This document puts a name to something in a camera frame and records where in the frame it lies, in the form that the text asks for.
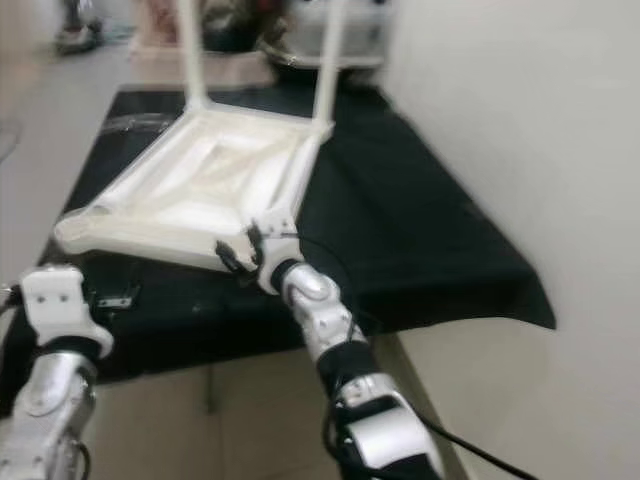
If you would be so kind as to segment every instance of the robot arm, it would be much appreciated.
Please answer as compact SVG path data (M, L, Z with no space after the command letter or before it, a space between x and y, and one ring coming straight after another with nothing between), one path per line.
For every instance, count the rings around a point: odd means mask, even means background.
M328 438L325 425L325 444L343 478L444 478L433 438L378 367L339 287L304 261L294 222L277 213L263 217L249 238L258 284L280 295L293 312L330 399L337 440ZM218 245L217 252L232 271L247 273L227 246Z
M95 403L94 362L113 344L89 315L82 280L75 268L45 267L25 275L20 295L14 292L42 349L3 425L1 480L76 478L78 454L86 452L80 436Z

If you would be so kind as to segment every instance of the black tablecloth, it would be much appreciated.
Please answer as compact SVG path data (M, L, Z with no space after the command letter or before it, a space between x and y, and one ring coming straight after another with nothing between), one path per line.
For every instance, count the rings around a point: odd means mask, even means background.
M220 102L310 115L313 89L282 85L214 93ZM109 117L156 112L177 116L179 92L125 91ZM548 328L555 319L527 262L476 208L409 125L377 94L343 92L333 137L321 149L298 228L329 246L337 262L303 242L307 259L332 275L345 295L379 318L366 330L397 331L461 318L504 316ZM85 205L154 138L148 131L101 135L65 211ZM123 255L92 252L68 259L53 243L42 262L73 261L99 295L142 289L133 309L96 313L116 338L103 379L177 368L301 345L280 300L231 276ZM33 333L17 315L2 382L19 382Z

